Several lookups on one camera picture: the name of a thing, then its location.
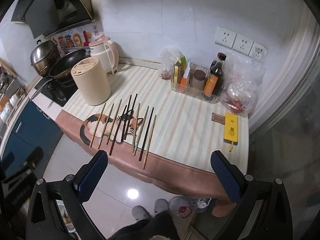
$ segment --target cat illustration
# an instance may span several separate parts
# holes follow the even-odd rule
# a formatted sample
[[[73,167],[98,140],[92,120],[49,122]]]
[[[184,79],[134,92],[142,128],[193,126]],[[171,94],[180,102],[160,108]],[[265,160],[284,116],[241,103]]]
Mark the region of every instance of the cat illustration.
[[[97,121],[99,119],[99,116],[100,116],[100,114],[91,115],[89,118],[87,118],[83,122],[83,124],[82,124],[82,126],[80,128],[80,138],[86,145],[90,145],[90,139],[89,138],[92,138],[92,135],[93,135],[94,129],[95,129],[96,125],[97,125]],[[103,128],[104,128],[104,125],[105,125],[105,123],[107,121],[107,118],[108,118],[108,116],[106,116],[105,114],[103,114],[101,116],[101,120],[99,122],[97,131],[96,131],[96,134],[95,134],[96,137],[98,137],[98,138],[102,137]],[[112,131],[111,131],[111,126],[112,126],[113,118],[109,118],[108,124],[107,124],[107,128],[106,128],[106,131],[105,131],[104,135],[109,136],[111,134],[110,135],[110,140],[113,140],[115,132],[116,132],[116,129],[118,127],[118,124],[119,124],[119,122],[121,122],[120,127],[119,127],[119,131],[118,131],[118,134],[117,134],[117,137],[116,137],[116,142],[121,142],[122,131],[123,131],[123,129],[125,129],[124,128],[124,120],[125,120],[125,118],[126,118],[126,113],[124,115],[122,115],[122,116],[117,116]],[[127,121],[129,119],[130,119],[130,123],[129,123],[129,129],[128,129],[128,133],[127,134],[132,134],[133,135],[134,127],[135,127],[136,123],[139,126],[141,124],[143,118],[138,118],[138,120],[137,120],[135,117],[133,117],[133,110],[129,110],[128,113],[127,113]]]

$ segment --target black pants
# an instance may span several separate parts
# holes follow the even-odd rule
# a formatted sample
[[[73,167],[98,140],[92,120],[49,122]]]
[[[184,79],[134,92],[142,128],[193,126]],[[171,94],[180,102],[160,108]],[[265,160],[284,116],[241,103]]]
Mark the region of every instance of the black pants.
[[[108,240],[149,240],[158,235],[170,240],[180,240],[172,217],[167,211],[157,214],[151,220],[140,220],[133,225],[121,228]]]

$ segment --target kitchen counter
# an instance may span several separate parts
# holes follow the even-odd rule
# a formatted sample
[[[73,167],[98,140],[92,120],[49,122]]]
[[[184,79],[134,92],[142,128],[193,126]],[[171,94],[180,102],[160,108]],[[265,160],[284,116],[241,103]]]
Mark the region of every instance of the kitchen counter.
[[[232,164],[246,174],[249,138],[247,118],[239,117],[239,142],[230,153],[230,145],[224,143],[222,138],[224,126],[211,121],[212,112],[224,115],[227,111],[221,103],[213,105],[171,91],[170,81],[162,80],[153,69],[122,65],[119,73],[108,80],[112,94],[107,100],[104,114],[108,113],[112,103],[116,108],[122,99],[121,115],[130,94],[133,100],[138,93],[135,109],[140,103],[139,117],[144,116],[147,106],[150,106],[147,121],[152,107],[157,115],[145,169],[142,169],[142,162],[138,161],[140,152],[136,156],[132,154],[132,135],[128,135],[123,143],[115,143],[113,153],[109,156],[110,164],[175,194],[228,199],[211,169],[210,156],[214,150],[221,150]],[[63,132],[90,155],[97,152],[99,138],[95,138],[92,148],[89,147],[80,137],[80,127],[88,117],[99,114],[102,107],[103,104],[87,105],[77,91],[56,118]],[[106,141],[104,137],[100,149],[109,152],[111,141],[108,145]]]

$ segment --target wall socket panel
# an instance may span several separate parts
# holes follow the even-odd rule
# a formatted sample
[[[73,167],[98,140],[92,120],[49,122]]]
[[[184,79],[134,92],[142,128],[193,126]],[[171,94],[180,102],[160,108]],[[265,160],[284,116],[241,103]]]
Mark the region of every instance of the wall socket panel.
[[[255,56],[257,58],[260,58],[262,55],[264,55],[266,57],[266,55],[268,53],[268,48],[257,43],[257,42],[254,42],[252,45],[252,48],[250,50],[249,57],[252,57],[253,53],[256,54]]]
[[[236,40],[235,40],[235,43],[233,44],[232,49],[248,56],[252,45],[253,45],[253,41],[249,40],[248,38],[240,34],[237,34]]]
[[[229,31],[221,27],[217,27],[214,42],[231,49],[233,42],[235,41],[235,38],[235,32]]]

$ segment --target frying pan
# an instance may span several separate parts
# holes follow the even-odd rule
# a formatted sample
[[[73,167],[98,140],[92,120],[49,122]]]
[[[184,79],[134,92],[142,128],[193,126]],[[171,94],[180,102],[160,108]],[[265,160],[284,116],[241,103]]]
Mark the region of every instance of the frying pan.
[[[65,80],[70,77],[72,67],[83,59],[85,59],[85,49],[77,49],[65,55],[56,64],[54,64],[49,71],[49,77],[51,77],[51,79],[39,87],[30,100],[33,100],[37,95],[39,95],[44,86],[52,80]]]

